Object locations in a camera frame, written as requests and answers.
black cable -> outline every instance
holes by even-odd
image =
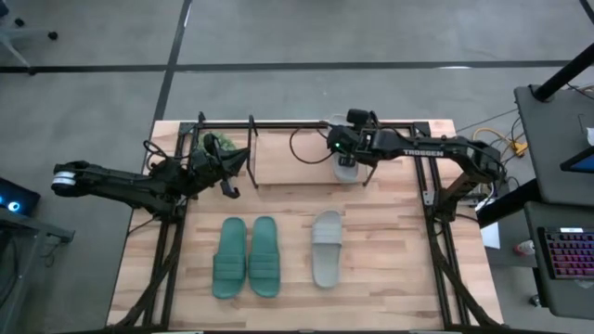
[[[520,117],[518,117],[518,118],[516,119],[516,121],[514,121],[513,123],[514,123],[514,124],[516,124],[516,122],[517,122],[517,121],[519,121],[519,120],[520,120]],[[513,125],[513,126],[512,126],[512,128],[513,128],[513,129],[515,129],[515,128],[517,128],[519,125],[520,125],[520,123],[517,123],[516,125]],[[507,138],[509,135],[511,135],[511,131],[508,131],[508,132],[505,134],[505,137]],[[503,142],[503,139],[501,139],[501,140],[495,140],[495,142],[492,142],[492,143],[491,143],[489,146],[493,146],[493,145],[494,145],[494,144],[495,144],[497,141],[500,141],[500,142],[499,142],[499,143],[497,143],[497,145],[495,146],[495,148],[498,148],[498,147],[501,145],[501,142]]]
[[[505,167],[508,164],[508,162],[510,162],[515,157],[516,157],[516,155],[514,154],[511,157],[505,159],[503,162],[501,162],[501,164],[503,164],[503,166]]]
[[[475,221],[476,223],[478,223],[478,219],[474,218],[474,217],[470,217],[469,215],[463,214],[463,213],[456,213],[457,217],[462,217],[462,218],[466,218],[466,219],[470,219],[472,221]]]
[[[507,182],[507,183],[509,183],[509,182],[510,182],[510,180],[513,180],[513,181],[515,181],[515,182],[516,182],[516,185],[517,185],[518,187],[520,187],[520,181],[518,181],[518,179],[517,179],[517,178],[515,178],[515,177],[513,177],[513,176],[509,176],[509,177],[506,179],[506,182]]]
[[[492,147],[492,146],[495,145],[495,143],[498,143],[498,142],[501,142],[501,141],[503,141],[503,138],[497,138],[494,141],[490,142],[489,143],[489,146]]]
[[[566,83],[566,84],[567,84],[567,85],[568,85],[568,86],[569,86],[571,89],[575,90],[577,93],[579,93],[579,94],[581,94],[581,95],[583,95],[583,96],[585,96],[585,97],[587,97],[587,98],[589,98],[589,99],[591,99],[591,100],[594,100],[594,97],[592,97],[592,96],[589,96],[588,94],[586,94],[586,93],[582,92],[582,91],[581,91],[581,90],[579,90],[579,88],[577,88],[576,86],[574,86],[574,85],[572,85],[572,84],[568,84],[568,83]]]
[[[131,229],[130,231],[128,231],[127,236],[129,237],[134,231],[136,231],[138,228],[144,227],[146,226],[148,223],[153,222],[155,219],[157,219],[156,217],[152,217],[149,220],[147,220],[146,222],[142,223],[141,225],[136,226],[135,228]]]
[[[190,155],[190,153],[188,153],[187,155],[181,156],[181,157],[176,157],[176,156],[170,157],[167,155],[167,153],[165,153],[164,150],[162,150],[162,148],[160,148],[157,144],[151,142],[150,140],[143,141],[142,146],[149,153],[149,155],[147,156],[147,160],[145,161],[145,166],[147,167],[147,169],[149,171],[152,170],[152,168],[150,167],[150,159],[154,155],[156,155],[158,157],[162,157],[164,159],[175,159],[175,160],[183,160],[183,159],[189,158],[189,155]]]
[[[520,117],[518,117],[513,124],[511,125],[511,130],[510,130],[510,134],[511,134],[511,144],[512,144],[512,149],[515,151],[516,149],[516,137],[513,135],[513,129],[516,127],[516,123],[520,120]]]
[[[319,131],[319,129],[316,129],[316,131],[319,133],[319,135],[321,135],[322,137],[324,137],[324,139],[328,139],[328,137],[324,134],[322,134],[321,131]]]
[[[297,154],[295,154],[295,150],[293,149],[293,137],[302,129],[303,129],[303,127],[298,127],[297,129],[295,129],[295,131],[292,132],[291,136],[289,137],[289,148],[291,149],[291,153],[292,153],[293,157],[295,157],[295,159],[297,159],[300,162],[306,163],[306,164],[318,164],[318,163],[322,163],[322,162],[328,160],[332,156],[332,154],[334,154],[331,152],[327,157],[325,157],[321,160],[318,160],[318,161],[305,161],[305,160],[299,158],[297,156]]]
[[[496,119],[496,118],[499,118],[499,117],[501,117],[501,116],[505,116],[505,115],[507,115],[507,114],[513,113],[514,111],[517,111],[517,110],[518,110],[518,109],[517,109],[517,108],[515,108],[515,109],[509,110],[509,111],[506,111],[506,112],[502,112],[502,113],[500,113],[500,114],[498,114],[498,115],[495,115],[495,116],[493,116],[493,117],[491,117],[491,118],[488,118],[488,119],[486,119],[486,120],[484,120],[484,121],[476,122],[476,123],[474,123],[474,124],[471,124],[471,125],[464,126],[463,128],[456,129],[456,132],[458,133],[458,132],[460,132],[460,131],[464,131],[464,130],[466,130],[466,129],[472,128],[473,126],[480,125],[480,124],[483,124],[483,123],[486,123],[486,122],[489,122],[489,121],[493,121],[493,120],[494,120],[494,119]]]
[[[54,255],[54,252],[58,249],[60,245],[62,245],[62,242],[58,242],[52,245],[52,248],[46,254],[41,255],[41,258],[45,259],[44,265],[46,268],[51,268],[54,265],[54,262],[56,261],[56,256]]]
[[[506,175],[506,174],[508,173],[508,169],[507,169],[507,168],[505,168],[505,164],[501,163],[501,161],[499,161],[499,160],[495,159],[494,157],[491,157],[491,156],[490,156],[490,155],[489,155],[487,152],[485,152],[484,150],[482,150],[482,149],[480,149],[480,148],[477,148],[477,147],[474,147],[474,146],[472,146],[472,145],[470,145],[470,144],[461,144],[461,145],[462,145],[462,146],[465,146],[465,147],[467,147],[467,148],[474,149],[474,150],[476,150],[476,151],[479,151],[479,152],[483,153],[485,156],[489,157],[489,159],[491,159],[492,161],[494,161],[494,162],[497,164],[497,167],[499,167],[499,168],[501,169],[501,171],[500,171],[500,172],[502,172],[502,173],[503,173],[503,175]],[[475,167],[477,170],[479,170],[479,171],[481,170],[481,169],[479,168],[479,166],[477,166],[477,165],[476,165],[476,163],[475,163],[474,161],[472,161],[472,164],[474,164],[474,167]]]
[[[4,295],[2,297],[2,299],[0,300],[0,310],[4,307],[4,304],[6,303],[6,301],[8,300],[8,297],[10,297],[10,294],[12,293],[12,290],[15,288],[15,286],[17,285],[17,281],[19,281],[19,254],[17,251],[17,241],[15,241],[15,237],[11,236],[10,237],[10,243],[12,244],[12,255],[14,258],[14,271],[12,273],[12,282],[7,284],[3,289],[2,289],[2,294]]]

rgb keyboard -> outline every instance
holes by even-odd
[[[545,257],[549,256],[551,278],[594,279],[594,232],[556,228],[543,229],[539,235]]]

slipper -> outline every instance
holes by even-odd
[[[237,217],[225,219],[221,228],[219,250],[213,257],[213,296],[235,297],[245,282],[247,228]]]
[[[260,297],[274,298],[280,291],[280,258],[277,224],[272,217],[258,217],[253,223],[249,257],[250,287]]]
[[[352,125],[346,120],[344,115],[332,115],[329,119],[330,124],[334,125]],[[341,160],[351,160],[353,157],[348,157],[346,154],[334,153],[332,155],[332,170],[334,176],[344,184],[354,184],[358,182],[359,164],[355,162],[352,166],[341,166]]]
[[[322,212],[312,225],[312,272],[314,282],[329,289],[341,276],[342,218],[335,211]]]

yellow cable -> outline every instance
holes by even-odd
[[[474,131],[474,133],[472,134],[472,140],[476,140],[476,136],[478,134],[480,134],[481,132],[489,132],[493,135],[496,135],[497,137],[499,137],[499,139],[504,140],[508,143],[508,145],[505,147],[505,149],[503,150],[503,153],[501,153],[501,157],[503,157],[503,155],[508,151],[508,149],[511,148],[511,150],[513,151],[513,154],[515,154],[518,157],[521,157],[524,155],[525,151],[528,149],[528,144],[524,143],[518,143],[517,140],[522,138],[524,133],[521,133],[520,135],[518,135],[516,138],[512,138],[509,139],[506,136],[504,136],[502,133],[500,133],[497,130],[491,129],[491,128],[478,128]]]
[[[478,128],[474,131],[474,133],[472,134],[472,140],[476,140],[476,136],[478,134],[480,134],[481,132],[490,132],[493,135],[498,136],[501,140],[505,140],[508,143],[511,143],[511,141],[504,135],[502,135],[499,131],[497,130],[493,130],[491,128]]]

table leg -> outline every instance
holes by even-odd
[[[523,209],[527,201],[541,201],[540,190],[536,179],[519,186],[509,194],[489,205],[485,205],[477,213],[481,228],[491,225],[499,219]]]

